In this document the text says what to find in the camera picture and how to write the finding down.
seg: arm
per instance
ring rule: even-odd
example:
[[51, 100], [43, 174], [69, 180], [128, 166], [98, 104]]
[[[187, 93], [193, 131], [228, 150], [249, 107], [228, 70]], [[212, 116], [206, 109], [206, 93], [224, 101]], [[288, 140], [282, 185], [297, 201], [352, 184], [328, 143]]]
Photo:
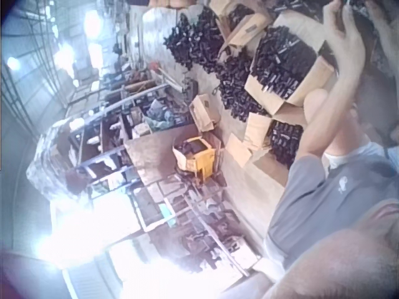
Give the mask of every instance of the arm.
[[355, 91], [365, 63], [365, 48], [349, 6], [343, 9], [345, 31], [338, 30], [336, 15], [340, 0], [324, 7], [324, 30], [339, 66], [339, 78], [318, 114], [302, 135], [296, 159], [307, 155], [320, 157], [336, 136], [340, 124], [353, 104]]

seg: hand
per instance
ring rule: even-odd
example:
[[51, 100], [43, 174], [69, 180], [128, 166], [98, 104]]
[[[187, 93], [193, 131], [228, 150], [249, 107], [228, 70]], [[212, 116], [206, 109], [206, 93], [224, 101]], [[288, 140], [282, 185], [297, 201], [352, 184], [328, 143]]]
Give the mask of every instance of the hand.
[[399, 16], [391, 24], [385, 19], [381, 8], [371, 0], [366, 1], [366, 7], [374, 27], [380, 36], [382, 49], [388, 59], [393, 73], [399, 75], [398, 54], [399, 49]]
[[325, 38], [337, 60], [340, 77], [357, 82], [363, 72], [366, 51], [353, 19], [352, 8], [349, 5], [343, 8], [342, 19], [345, 32], [337, 27], [339, 10], [340, 0], [333, 0], [324, 6]]

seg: box lid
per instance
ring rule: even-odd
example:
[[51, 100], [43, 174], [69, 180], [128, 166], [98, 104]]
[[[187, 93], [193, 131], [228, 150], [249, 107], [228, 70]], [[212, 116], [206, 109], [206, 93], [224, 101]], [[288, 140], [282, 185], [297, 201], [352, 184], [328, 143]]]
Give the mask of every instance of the box lid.
[[222, 53], [228, 45], [235, 45], [238, 47], [245, 46], [271, 22], [271, 18], [264, 14], [255, 13], [245, 16], [232, 33], [230, 33], [229, 37], [222, 45], [222, 48], [220, 48], [219, 54]]
[[243, 144], [253, 151], [263, 148], [271, 122], [271, 118], [251, 112], [248, 116]]
[[211, 131], [220, 121], [220, 114], [210, 105], [209, 95], [197, 95], [190, 104], [190, 113], [200, 132]]
[[240, 139], [233, 133], [230, 134], [229, 141], [226, 145], [226, 151], [231, 154], [234, 160], [237, 161], [240, 167], [244, 167], [245, 164], [251, 159], [251, 152], [241, 142]]

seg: ceiling light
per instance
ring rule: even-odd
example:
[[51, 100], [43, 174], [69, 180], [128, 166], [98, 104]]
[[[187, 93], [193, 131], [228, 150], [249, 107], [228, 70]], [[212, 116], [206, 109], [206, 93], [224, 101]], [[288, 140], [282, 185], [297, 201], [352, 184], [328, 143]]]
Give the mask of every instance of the ceiling light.
[[21, 68], [21, 64], [19, 63], [18, 59], [14, 57], [8, 58], [7, 65], [12, 70], [19, 70]]
[[48, 19], [51, 18], [50, 6], [48, 6], [48, 5], [46, 6], [46, 16], [47, 16]]

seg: concrete floor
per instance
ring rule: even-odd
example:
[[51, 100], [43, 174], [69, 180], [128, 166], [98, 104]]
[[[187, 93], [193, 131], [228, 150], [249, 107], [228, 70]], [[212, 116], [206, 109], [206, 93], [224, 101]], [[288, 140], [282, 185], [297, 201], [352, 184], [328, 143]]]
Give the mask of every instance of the concrete floor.
[[[248, 0], [245, 3], [246, 5], [249, 3], [256, 5], [256, 0]], [[171, 28], [176, 25], [181, 13], [185, 13], [189, 19], [195, 19], [201, 10], [202, 6], [200, 5], [180, 11], [162, 7], [148, 9], [132, 6], [130, 28], [138, 26], [139, 30], [131, 31], [130, 42], [134, 62], [138, 62], [140, 56], [143, 57], [145, 64], [157, 61], [178, 82], [187, 75], [198, 81], [200, 93], [211, 95], [213, 89], [219, 84], [215, 75], [207, 74], [199, 65], [194, 65], [193, 69], [188, 72], [174, 61], [170, 52], [163, 45], [163, 38], [171, 34]], [[397, 107], [395, 97], [384, 96], [386, 91], [381, 85], [376, 87], [377, 83], [375, 80], [365, 79], [360, 88], [358, 107], [360, 117], [378, 128], [379, 133], [385, 135], [388, 133], [389, 127], [392, 127], [392, 124], [397, 121]], [[384, 105], [381, 105], [381, 102], [375, 101], [376, 98], [389, 98], [389, 100], [385, 100]], [[216, 131], [224, 144], [227, 143], [230, 133], [243, 139], [246, 124], [233, 119], [230, 112], [223, 109], [219, 94], [211, 96], [211, 104], [221, 114], [221, 121]], [[283, 187], [252, 163], [248, 163], [244, 169], [240, 168], [228, 153], [224, 154], [221, 169], [228, 184], [226, 191], [228, 199], [245, 224], [253, 245], [259, 253], [263, 254], [262, 238], [266, 234], [274, 209], [282, 195]]]

